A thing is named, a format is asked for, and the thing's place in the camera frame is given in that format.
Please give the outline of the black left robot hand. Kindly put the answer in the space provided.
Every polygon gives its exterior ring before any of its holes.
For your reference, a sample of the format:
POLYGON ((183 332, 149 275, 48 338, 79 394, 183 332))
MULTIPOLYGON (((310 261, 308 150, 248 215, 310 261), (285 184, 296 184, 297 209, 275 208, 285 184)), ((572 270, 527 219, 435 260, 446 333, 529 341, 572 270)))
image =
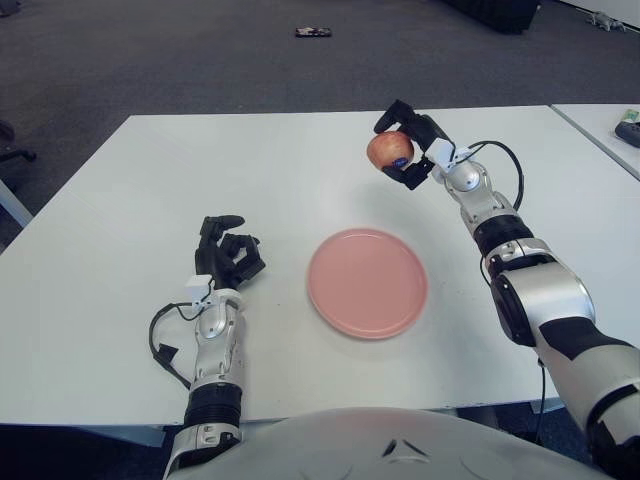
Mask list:
POLYGON ((266 264, 260 256, 260 241, 249 234, 233 234, 245 219, 238 215, 207 216, 200 229, 195 251, 195 272, 210 275, 214 289, 234 289, 254 278, 266 264))

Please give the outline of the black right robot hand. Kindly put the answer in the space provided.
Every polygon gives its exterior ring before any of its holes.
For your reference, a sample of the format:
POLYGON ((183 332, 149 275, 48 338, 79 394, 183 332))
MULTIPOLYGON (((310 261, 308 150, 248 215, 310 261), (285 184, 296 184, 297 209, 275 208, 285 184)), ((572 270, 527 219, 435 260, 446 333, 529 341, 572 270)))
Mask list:
POLYGON ((452 142, 439 125, 426 114, 418 114, 407 103, 395 100, 374 126, 376 134, 387 132, 398 124, 398 132, 405 134, 422 150, 418 162, 408 162, 400 167, 394 161, 384 166, 382 172, 409 190, 415 190, 429 176, 435 166, 448 171, 454 163, 456 151, 452 142))

